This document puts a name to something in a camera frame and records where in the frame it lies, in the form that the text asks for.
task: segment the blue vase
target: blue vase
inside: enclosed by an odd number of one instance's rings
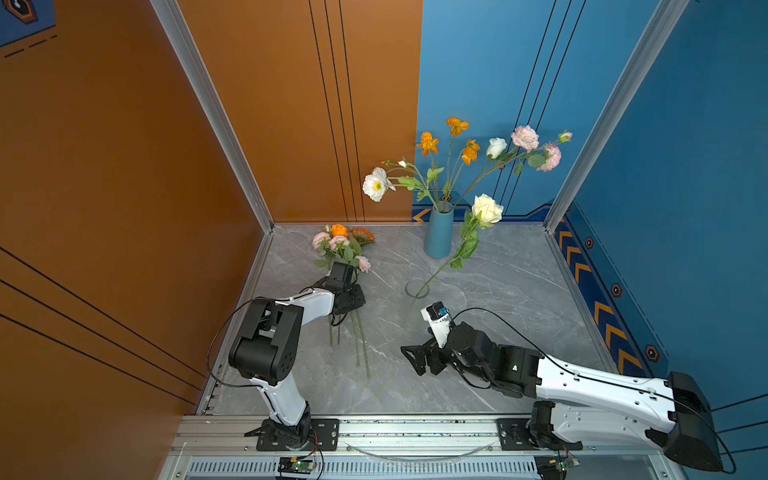
[[[429,214],[427,236],[424,238],[424,251],[432,258],[445,258],[451,253],[451,236],[453,235],[453,206],[451,211],[443,213],[432,208]]]

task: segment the flower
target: flower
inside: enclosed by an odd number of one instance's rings
[[[349,245],[349,239],[347,237],[343,237],[342,235],[336,235],[334,238],[331,239],[330,242],[328,242],[328,247],[331,250],[336,250],[336,248],[339,245],[347,246]]]
[[[339,225],[338,223],[332,227],[331,233],[333,233],[334,237],[346,237],[349,235],[349,231],[346,229],[346,227]]]
[[[357,240],[357,243],[359,243],[360,246],[376,242],[376,238],[373,234],[365,228],[353,228],[349,231],[349,234],[355,237],[355,240]]]
[[[326,232],[320,232],[317,235],[315,235],[315,238],[312,239],[312,248],[317,250],[320,248],[323,242],[327,242],[330,239],[331,239],[331,236],[329,234],[327,234]]]
[[[422,134],[422,143],[417,144],[416,147],[423,148],[424,150],[422,151],[422,155],[426,157],[429,151],[433,151],[435,154],[439,153],[437,151],[437,144],[439,143],[440,140],[437,138],[432,138],[432,134],[426,131]]]
[[[544,151],[547,152],[547,160],[536,170],[549,172],[560,164],[560,158],[563,156],[563,154],[555,144],[546,144],[544,146]]]
[[[386,177],[386,170],[381,167],[373,169],[373,173],[366,175],[362,183],[362,191],[375,202],[381,201],[387,188],[395,190],[394,185]]]
[[[469,128],[469,122],[468,121],[461,121],[456,117],[450,117],[448,120],[445,121],[445,124],[448,125],[451,128],[451,135],[454,137],[458,137],[462,134],[462,130],[466,130]]]
[[[566,131],[564,131],[563,133],[561,133],[561,134],[559,134],[559,135],[558,135],[558,140],[560,141],[560,143],[564,144],[564,143],[565,143],[565,142],[567,142],[567,141],[571,141],[571,138],[572,138],[573,136],[574,136],[574,135],[573,135],[573,134],[572,134],[570,131],[567,131],[567,130],[566,130]]]
[[[525,151],[530,152],[538,147],[538,135],[536,134],[536,130],[531,128],[530,125],[517,127],[512,133],[512,143],[518,147],[523,147]]]
[[[363,255],[358,255],[357,260],[360,261],[360,271],[363,273],[368,273],[371,271],[371,260],[368,260]]]
[[[472,147],[467,147],[462,152],[462,160],[467,165],[469,165],[471,162],[477,159],[478,159],[478,152]]]
[[[472,215],[480,220],[480,227],[490,227],[491,223],[496,223],[502,219],[504,207],[496,204],[488,195],[483,194],[480,197],[475,195],[475,204],[472,205]]]
[[[507,147],[507,141],[503,138],[492,138],[491,144],[488,145],[488,150],[485,151],[485,155],[494,159],[502,154],[502,151]]]

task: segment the marble surface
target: marble surface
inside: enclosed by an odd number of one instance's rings
[[[530,412],[533,399],[512,399],[494,390],[473,389],[452,369],[438,376],[429,370],[424,376],[416,375],[400,346],[421,345],[429,338],[418,310],[438,300],[454,314],[467,306],[493,310],[545,352],[605,369],[540,224],[504,223],[481,230],[480,246],[473,258],[464,262],[464,269],[444,270],[430,284],[428,297],[417,304],[406,296],[405,284],[415,277],[425,280],[442,265],[442,260],[424,253],[426,225],[369,230],[376,243],[367,246],[364,254],[371,259],[373,271],[359,280],[366,295],[366,305],[359,312],[368,342],[371,379],[366,378],[362,353],[360,367],[356,366],[349,318],[340,327],[340,344],[336,343],[338,329],[334,328],[333,347],[326,319],[305,325],[293,374],[313,413]],[[317,255],[310,246],[318,231],[318,227],[275,229],[257,294],[289,296],[323,276],[313,263]],[[454,248],[457,240],[458,226],[454,228]],[[457,321],[485,331],[496,343],[528,346],[488,313],[470,311]],[[482,384],[472,376],[468,378]],[[229,368],[224,380],[244,382]],[[256,389],[220,387],[214,403],[209,414],[266,413]]]

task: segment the orange poppy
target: orange poppy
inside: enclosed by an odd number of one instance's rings
[[[331,227],[331,233],[333,236],[341,235],[342,237],[346,237],[349,235],[349,231],[344,227],[343,225],[336,224],[333,227]]]
[[[430,151],[435,152],[435,154],[438,153],[437,151],[437,144],[440,143],[440,140],[437,138],[432,138],[432,134],[430,134],[428,131],[424,132],[422,134],[422,143],[417,144],[416,147],[422,148],[422,155],[425,157]]]
[[[468,121],[461,121],[456,117],[450,117],[448,120],[445,121],[445,124],[448,125],[451,128],[451,135],[454,137],[458,137],[462,134],[462,130],[466,130],[469,128],[469,122]]]
[[[462,160],[465,164],[469,165],[471,162],[478,159],[478,152],[473,147],[467,147],[462,152]]]
[[[365,228],[353,228],[349,231],[349,234],[355,237],[355,240],[357,240],[360,245],[366,245],[376,241],[373,233],[370,233]]]

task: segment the pink peony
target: pink peony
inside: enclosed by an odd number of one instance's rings
[[[312,248],[317,250],[320,244],[331,239],[331,236],[325,232],[320,232],[312,239]]]
[[[525,151],[530,152],[538,147],[538,135],[536,130],[531,128],[530,125],[524,127],[517,127],[512,132],[512,143],[518,147],[523,147]]]
[[[344,237],[343,235],[336,235],[328,243],[328,246],[331,248],[331,250],[335,250],[336,247],[339,245],[344,245],[344,246],[349,245],[349,239],[347,237]]]
[[[357,260],[360,260],[360,271],[364,273],[368,273],[371,271],[371,260],[368,260],[366,257],[360,255],[357,257]]]
[[[560,153],[560,149],[555,144],[546,144],[544,146],[544,151],[547,152],[547,160],[536,170],[549,172],[560,164],[560,158],[563,154]]]

